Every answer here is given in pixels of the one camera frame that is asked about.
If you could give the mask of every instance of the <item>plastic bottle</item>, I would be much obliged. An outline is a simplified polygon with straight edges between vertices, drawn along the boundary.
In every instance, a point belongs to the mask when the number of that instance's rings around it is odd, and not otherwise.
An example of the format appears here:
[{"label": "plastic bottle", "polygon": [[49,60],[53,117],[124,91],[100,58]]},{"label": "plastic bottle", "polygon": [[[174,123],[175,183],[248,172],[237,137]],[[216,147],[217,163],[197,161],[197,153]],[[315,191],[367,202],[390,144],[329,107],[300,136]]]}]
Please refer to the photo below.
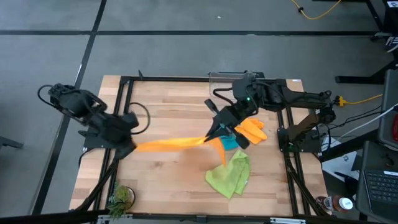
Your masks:
[{"label": "plastic bottle", "polygon": [[337,212],[347,212],[354,207],[353,202],[341,195],[335,196],[319,196],[315,199],[317,204],[322,207],[326,212],[337,211]]}]

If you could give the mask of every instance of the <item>orange cloth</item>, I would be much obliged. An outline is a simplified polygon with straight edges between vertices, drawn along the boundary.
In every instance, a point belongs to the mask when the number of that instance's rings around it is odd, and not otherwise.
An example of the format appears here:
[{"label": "orange cloth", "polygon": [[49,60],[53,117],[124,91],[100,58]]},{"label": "orange cloth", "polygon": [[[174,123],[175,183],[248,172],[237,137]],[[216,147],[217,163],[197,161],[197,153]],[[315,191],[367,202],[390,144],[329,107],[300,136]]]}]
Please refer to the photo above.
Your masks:
[{"label": "orange cloth", "polygon": [[[267,139],[266,134],[261,131],[261,128],[263,127],[263,122],[257,119],[246,118],[239,126],[235,127],[235,130],[243,134],[252,143],[258,144],[260,141]],[[145,152],[174,152],[208,143],[216,148],[221,157],[221,161],[225,166],[225,150],[221,140],[219,138],[215,138],[205,142],[206,138],[207,137],[157,140],[140,144],[137,146],[136,150]]]}]

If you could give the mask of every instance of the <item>small plant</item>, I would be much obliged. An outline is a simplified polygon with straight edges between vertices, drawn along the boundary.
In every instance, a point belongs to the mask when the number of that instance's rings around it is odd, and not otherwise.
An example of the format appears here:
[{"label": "small plant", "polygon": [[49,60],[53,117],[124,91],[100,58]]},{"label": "small plant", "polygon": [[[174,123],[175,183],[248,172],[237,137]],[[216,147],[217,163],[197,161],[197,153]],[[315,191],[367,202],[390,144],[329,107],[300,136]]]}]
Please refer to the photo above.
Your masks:
[{"label": "small plant", "polygon": [[108,205],[111,218],[120,218],[124,215],[132,207],[134,199],[134,192],[130,187],[119,185],[118,182],[115,182],[114,192],[109,198],[110,204]]}]

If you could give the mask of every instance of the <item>green cloth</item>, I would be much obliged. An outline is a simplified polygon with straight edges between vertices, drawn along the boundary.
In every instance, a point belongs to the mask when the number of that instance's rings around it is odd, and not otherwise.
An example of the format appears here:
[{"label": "green cloth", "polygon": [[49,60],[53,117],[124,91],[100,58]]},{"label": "green cloth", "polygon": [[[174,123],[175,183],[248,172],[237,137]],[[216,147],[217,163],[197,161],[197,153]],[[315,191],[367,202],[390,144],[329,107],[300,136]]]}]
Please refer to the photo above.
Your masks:
[{"label": "green cloth", "polygon": [[216,191],[230,199],[234,192],[242,195],[249,175],[249,157],[241,150],[237,150],[226,167],[220,165],[213,170],[206,171],[206,181]]}]

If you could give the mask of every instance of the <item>wooden table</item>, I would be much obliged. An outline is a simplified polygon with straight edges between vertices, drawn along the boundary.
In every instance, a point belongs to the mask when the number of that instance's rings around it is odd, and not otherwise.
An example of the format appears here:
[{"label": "wooden table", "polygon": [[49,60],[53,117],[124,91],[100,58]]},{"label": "wooden table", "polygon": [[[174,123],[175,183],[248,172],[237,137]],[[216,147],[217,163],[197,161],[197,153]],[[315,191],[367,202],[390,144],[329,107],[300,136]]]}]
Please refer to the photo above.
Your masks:
[{"label": "wooden table", "polygon": [[[104,76],[99,97],[113,112],[120,76]],[[291,90],[303,91],[301,80],[287,80]],[[134,82],[131,101],[145,105],[151,115],[149,129],[134,136],[138,144],[157,139],[199,137],[211,126],[213,114],[204,101],[210,97],[208,83]],[[146,114],[133,107],[140,121],[138,131],[146,125]],[[299,123],[308,110],[292,108],[294,122]],[[260,110],[255,116],[264,122],[266,141],[250,145],[244,152],[251,160],[251,174],[242,196],[224,198],[205,182],[205,172],[221,164],[211,146],[182,152],[133,152],[120,161],[117,180],[134,189],[137,200],[129,212],[208,215],[292,216],[287,174],[279,151],[276,130],[277,114]],[[229,160],[235,151],[226,152]],[[81,160],[70,208],[79,206],[96,185],[104,150],[89,152]],[[321,164],[312,155],[301,153],[305,184],[314,197],[327,195]],[[108,186],[102,194],[104,208]],[[295,186],[300,213],[300,191]]]}]

